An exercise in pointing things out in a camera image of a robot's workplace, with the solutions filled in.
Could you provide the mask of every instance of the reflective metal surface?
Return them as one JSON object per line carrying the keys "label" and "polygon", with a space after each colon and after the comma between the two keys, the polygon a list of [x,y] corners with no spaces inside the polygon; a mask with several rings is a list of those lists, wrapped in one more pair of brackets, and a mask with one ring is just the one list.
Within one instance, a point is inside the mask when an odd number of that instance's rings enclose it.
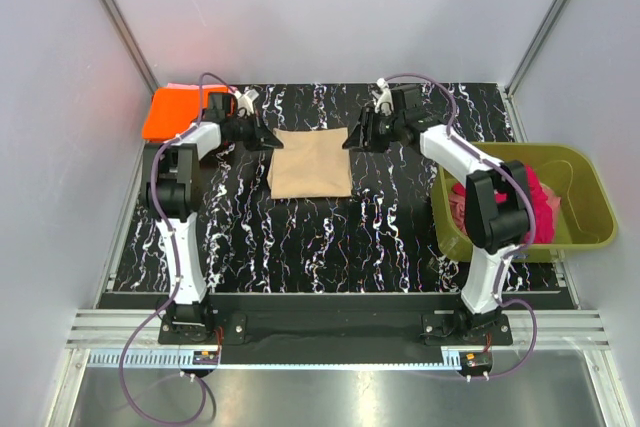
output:
{"label": "reflective metal surface", "polygon": [[[515,354],[497,352],[495,370]],[[200,389],[176,378],[152,387],[167,370],[127,371],[132,394],[150,414],[189,417]],[[216,426],[603,426],[584,358],[536,352],[512,377],[467,384],[457,374],[412,372],[224,371],[206,378],[208,403],[194,425]],[[128,407],[115,369],[87,369],[73,426],[151,425]]]}

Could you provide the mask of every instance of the black marble table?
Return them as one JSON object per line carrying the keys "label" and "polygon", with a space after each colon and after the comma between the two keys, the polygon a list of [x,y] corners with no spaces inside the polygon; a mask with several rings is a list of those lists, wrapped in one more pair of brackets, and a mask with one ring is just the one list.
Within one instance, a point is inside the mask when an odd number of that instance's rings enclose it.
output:
{"label": "black marble table", "polygon": [[[257,85],[266,124],[284,130],[353,127],[373,84]],[[511,141],[495,84],[450,84],[467,139]],[[446,114],[444,96],[423,88],[424,102]],[[202,269],[212,292],[456,292],[469,264],[438,250],[429,193],[434,162],[411,148],[351,153],[353,195],[273,200],[270,153],[230,145],[202,161],[207,186],[198,216]],[[554,289],[551,264],[515,264],[507,290]],[[166,292],[160,236],[136,205],[115,292]]]}

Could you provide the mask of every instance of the white wall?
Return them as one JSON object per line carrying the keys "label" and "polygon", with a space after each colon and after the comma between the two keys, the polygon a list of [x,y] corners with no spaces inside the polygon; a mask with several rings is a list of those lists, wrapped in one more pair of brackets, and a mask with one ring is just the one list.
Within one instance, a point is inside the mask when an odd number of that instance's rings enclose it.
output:
{"label": "white wall", "polygon": [[98,288],[149,95],[98,0],[0,12],[0,412],[36,426]]}
{"label": "white wall", "polygon": [[595,162],[620,224],[603,251],[571,259],[584,306],[600,309],[640,420],[640,0],[571,0],[516,104],[530,141],[573,145]]}
{"label": "white wall", "polygon": [[161,83],[506,83],[552,0],[117,0]]}

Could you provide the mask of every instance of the green bin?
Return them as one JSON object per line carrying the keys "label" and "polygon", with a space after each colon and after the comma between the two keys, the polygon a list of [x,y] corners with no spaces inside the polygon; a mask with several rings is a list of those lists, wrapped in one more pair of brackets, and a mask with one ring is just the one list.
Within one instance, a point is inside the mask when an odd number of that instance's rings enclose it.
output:
{"label": "green bin", "polygon": [[[477,142],[480,150],[503,161],[519,160],[531,166],[540,182],[561,197],[552,244],[533,244],[519,262],[551,262],[560,251],[605,247],[618,226],[593,164],[580,152],[558,144]],[[472,244],[453,222],[449,192],[456,183],[442,167],[431,191],[438,246],[451,260],[471,260]]]}

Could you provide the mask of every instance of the red cloth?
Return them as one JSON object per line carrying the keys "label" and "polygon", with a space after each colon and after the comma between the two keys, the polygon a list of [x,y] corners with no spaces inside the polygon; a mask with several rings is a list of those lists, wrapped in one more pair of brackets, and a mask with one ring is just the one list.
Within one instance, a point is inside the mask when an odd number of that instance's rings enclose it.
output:
{"label": "red cloth", "polygon": [[[540,184],[538,176],[533,169],[527,168],[527,180],[531,189],[531,200],[533,202],[533,212],[536,216],[536,237],[535,244],[550,244],[555,235],[555,221],[560,210],[560,197],[546,185]],[[465,234],[464,209],[465,209],[465,188],[457,183],[453,186],[453,192],[449,194],[449,206],[456,226]],[[506,194],[496,194],[496,202],[499,204],[507,200]]]}

